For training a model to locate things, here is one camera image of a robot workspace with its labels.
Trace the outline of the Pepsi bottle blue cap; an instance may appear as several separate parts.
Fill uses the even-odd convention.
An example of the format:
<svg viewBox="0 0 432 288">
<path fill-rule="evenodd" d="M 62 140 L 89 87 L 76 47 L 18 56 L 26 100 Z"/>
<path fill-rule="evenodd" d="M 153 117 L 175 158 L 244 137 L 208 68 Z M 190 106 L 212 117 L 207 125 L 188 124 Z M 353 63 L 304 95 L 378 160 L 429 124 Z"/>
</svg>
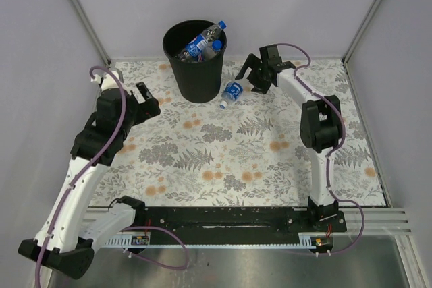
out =
<svg viewBox="0 0 432 288">
<path fill-rule="evenodd" d="M 210 42 L 197 57 L 198 62 L 208 61 L 214 58 L 222 49 L 223 43 L 220 40 Z"/>
</svg>

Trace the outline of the clear bottle red cap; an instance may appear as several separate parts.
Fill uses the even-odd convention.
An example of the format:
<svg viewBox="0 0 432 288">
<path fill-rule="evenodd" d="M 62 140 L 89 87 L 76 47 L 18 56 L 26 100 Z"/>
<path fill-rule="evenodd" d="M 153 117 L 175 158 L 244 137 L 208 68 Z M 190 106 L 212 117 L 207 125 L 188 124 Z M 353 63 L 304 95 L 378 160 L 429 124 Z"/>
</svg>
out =
<svg viewBox="0 0 432 288">
<path fill-rule="evenodd" d="M 181 62 L 189 62 L 194 59 L 194 57 L 191 56 L 191 54 L 186 49 L 178 53 L 176 58 Z"/>
</svg>

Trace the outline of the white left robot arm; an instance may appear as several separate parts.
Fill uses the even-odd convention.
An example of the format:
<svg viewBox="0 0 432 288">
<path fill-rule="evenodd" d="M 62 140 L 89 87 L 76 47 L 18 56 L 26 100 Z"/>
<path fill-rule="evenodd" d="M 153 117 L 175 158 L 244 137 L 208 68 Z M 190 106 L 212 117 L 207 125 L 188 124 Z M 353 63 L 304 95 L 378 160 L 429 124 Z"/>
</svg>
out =
<svg viewBox="0 0 432 288">
<path fill-rule="evenodd" d="M 72 279 L 79 279 L 110 237 L 126 227 L 138 231 L 145 226 L 144 202 L 122 196 L 106 215 L 87 228 L 80 228 L 98 183 L 123 148 L 131 128 L 161 112 L 158 100 L 145 83 L 139 82 L 136 87 L 143 103 L 127 90 L 122 92 L 118 87 L 102 89 L 95 112 L 75 137 L 61 193 L 36 237 L 21 242 L 20 255 Z M 126 96 L 124 105 L 122 94 Z"/>
</svg>

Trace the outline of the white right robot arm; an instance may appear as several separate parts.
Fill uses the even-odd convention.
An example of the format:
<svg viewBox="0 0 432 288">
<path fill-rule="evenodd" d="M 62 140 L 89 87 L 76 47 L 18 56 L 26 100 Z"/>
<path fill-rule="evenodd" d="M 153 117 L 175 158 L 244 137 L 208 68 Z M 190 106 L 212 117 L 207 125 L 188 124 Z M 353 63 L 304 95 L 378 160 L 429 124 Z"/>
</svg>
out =
<svg viewBox="0 0 432 288">
<path fill-rule="evenodd" d="M 339 202 L 331 191 L 333 184 L 333 154 L 345 140 L 345 125 L 336 95 L 325 96 L 298 74 L 311 64 L 295 66 L 279 54 L 280 44 L 259 49 L 257 57 L 247 56 L 236 79 L 246 78 L 252 90 L 266 94 L 272 85 L 288 93 L 301 108 L 300 139 L 308 149 L 311 163 L 311 190 L 305 221 L 315 231 L 335 229 L 338 224 Z"/>
</svg>

